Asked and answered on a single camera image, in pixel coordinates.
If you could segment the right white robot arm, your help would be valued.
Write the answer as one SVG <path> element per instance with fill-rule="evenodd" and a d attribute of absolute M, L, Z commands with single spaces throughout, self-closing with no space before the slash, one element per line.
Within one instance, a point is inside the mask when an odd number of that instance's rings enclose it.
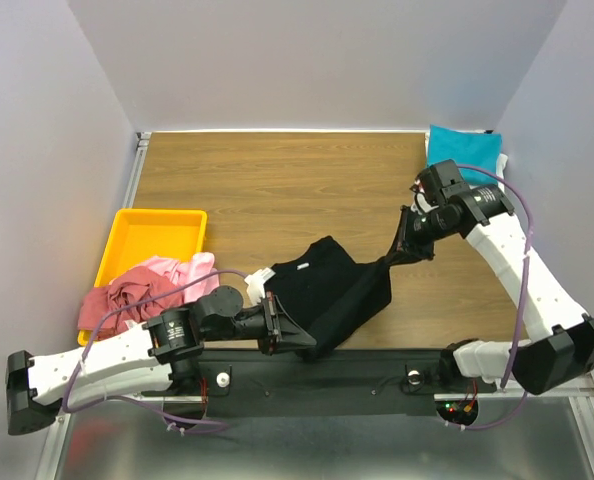
<path fill-rule="evenodd" d="M 562 287 L 532 246 L 533 229 L 523 228 L 494 176 L 470 186 L 464 166 L 445 160 L 423 169 L 413 192 L 430 209 L 404 206 L 389 265 L 430 260 L 434 245 L 460 235 L 489 265 L 516 306 L 509 342 L 465 340 L 444 351 L 443 374 L 506 386 L 515 380 L 532 395 L 543 394 L 594 369 L 594 316 Z"/>

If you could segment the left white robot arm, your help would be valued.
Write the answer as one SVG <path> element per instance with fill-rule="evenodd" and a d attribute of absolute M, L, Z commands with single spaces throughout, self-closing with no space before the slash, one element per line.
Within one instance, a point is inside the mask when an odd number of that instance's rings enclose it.
<path fill-rule="evenodd" d="M 172 390 L 227 391 L 229 369 L 203 368 L 199 357 L 214 341 L 254 340 L 265 355 L 310 349 L 315 339 L 268 293 L 253 307 L 230 286 L 164 311 L 112 338 L 63 353 L 9 355 L 6 365 L 7 429 L 11 436 L 49 427 L 60 412 L 121 396 Z"/>

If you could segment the black t shirt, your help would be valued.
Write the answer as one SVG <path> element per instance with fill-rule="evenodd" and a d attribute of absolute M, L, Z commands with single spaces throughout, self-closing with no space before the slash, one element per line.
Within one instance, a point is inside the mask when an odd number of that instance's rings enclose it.
<path fill-rule="evenodd" d="M 265 288 L 289 316 L 316 341 L 300 350 L 305 361 L 329 355 L 392 301 L 390 268 L 418 258 L 388 252 L 358 263 L 331 236 L 312 243 L 300 257 L 271 266 Z"/>

